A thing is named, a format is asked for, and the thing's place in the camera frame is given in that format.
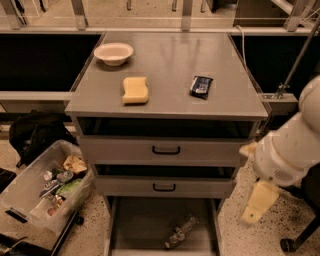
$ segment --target drawer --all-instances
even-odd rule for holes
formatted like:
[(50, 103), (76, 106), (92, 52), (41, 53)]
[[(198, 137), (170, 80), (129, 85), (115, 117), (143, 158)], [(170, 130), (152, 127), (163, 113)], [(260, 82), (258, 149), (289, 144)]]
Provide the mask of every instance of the drawer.
[[(167, 250), (176, 226), (192, 214), (199, 220), (181, 244)], [(220, 233), (213, 200), (116, 197), (112, 205), (105, 256), (220, 255)]]
[(241, 166), (242, 144), (234, 139), (80, 138), (82, 154), (91, 164)]
[(228, 198), (235, 180), (223, 178), (167, 178), (98, 176), (96, 189), (106, 196)]

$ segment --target cabinet top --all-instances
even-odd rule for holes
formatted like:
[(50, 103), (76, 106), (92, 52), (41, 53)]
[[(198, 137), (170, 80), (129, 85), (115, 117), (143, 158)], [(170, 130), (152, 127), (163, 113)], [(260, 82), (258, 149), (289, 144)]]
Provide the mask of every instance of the cabinet top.
[[(107, 32), (102, 43), (111, 42), (131, 45), (133, 56), (119, 67), (93, 57), (67, 114), (222, 120), (268, 116), (227, 34)], [(124, 105), (122, 82), (135, 76), (147, 77), (149, 100), (145, 105)], [(213, 78), (207, 100), (190, 95), (194, 76)]]

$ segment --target bottle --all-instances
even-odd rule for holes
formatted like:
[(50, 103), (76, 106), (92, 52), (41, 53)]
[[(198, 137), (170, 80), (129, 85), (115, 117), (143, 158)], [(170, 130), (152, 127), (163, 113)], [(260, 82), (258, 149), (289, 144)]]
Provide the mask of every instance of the bottle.
[(167, 249), (173, 249), (177, 247), (182, 241), (185, 240), (187, 234), (199, 224), (199, 219), (193, 215), (189, 215), (187, 220), (181, 226), (174, 228), (173, 234), (164, 243)]
[(43, 178), (46, 181), (54, 180), (57, 178), (57, 175), (60, 173), (63, 173), (64, 170), (59, 169), (59, 168), (53, 168), (51, 171), (45, 171)]

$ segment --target floor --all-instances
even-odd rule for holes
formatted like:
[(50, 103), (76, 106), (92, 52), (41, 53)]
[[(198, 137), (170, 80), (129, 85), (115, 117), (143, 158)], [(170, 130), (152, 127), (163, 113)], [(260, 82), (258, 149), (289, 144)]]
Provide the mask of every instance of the floor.
[[(43, 0), (46, 12), (41, 11), (38, 0), (21, 0), (25, 16), (31, 26), (74, 27), (75, 18), (71, 1)], [(127, 10), (127, 0), (83, 0), (83, 8), (90, 27), (98, 28), (177, 28), (181, 27), (182, 1), (177, 1), (172, 11), (172, 0), (131, 1), (132, 10)], [(220, 8), (212, 13), (202, 1), (193, 1), (192, 27), (231, 27), (235, 17), (234, 8)]]
[[(16, 151), (4, 139), (0, 141), (0, 167), (21, 173), (15, 167), (18, 161)], [(220, 228), (223, 256), (276, 256), (276, 255), (320, 255), (320, 230), (317, 230), (296, 253), (285, 254), (279, 247), (281, 238), (295, 238), (312, 220), (314, 214), (304, 201), (282, 192), (278, 201), (251, 227), (238, 222), (241, 208), (248, 196), (250, 185), (256, 176), (252, 163), (248, 161), (240, 169), (237, 185), (231, 197), (225, 201), (218, 223)], [(0, 233), (19, 238), (28, 236), (27, 241), (50, 249), (57, 235), (46, 228), (32, 224), (21, 224), (4, 213), (0, 206)], [(61, 256), (103, 255), (105, 237), (108, 230), (109, 214), (102, 197), (95, 189), (83, 205), (81, 216), (85, 221), (82, 226), (75, 225), (60, 250)]]

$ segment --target white bowl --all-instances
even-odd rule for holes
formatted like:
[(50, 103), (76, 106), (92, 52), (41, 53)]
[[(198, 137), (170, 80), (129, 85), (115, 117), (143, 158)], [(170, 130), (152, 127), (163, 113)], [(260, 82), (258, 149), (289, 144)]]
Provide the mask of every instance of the white bowl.
[(120, 66), (133, 54), (133, 48), (128, 44), (109, 43), (100, 45), (93, 53), (109, 66)]

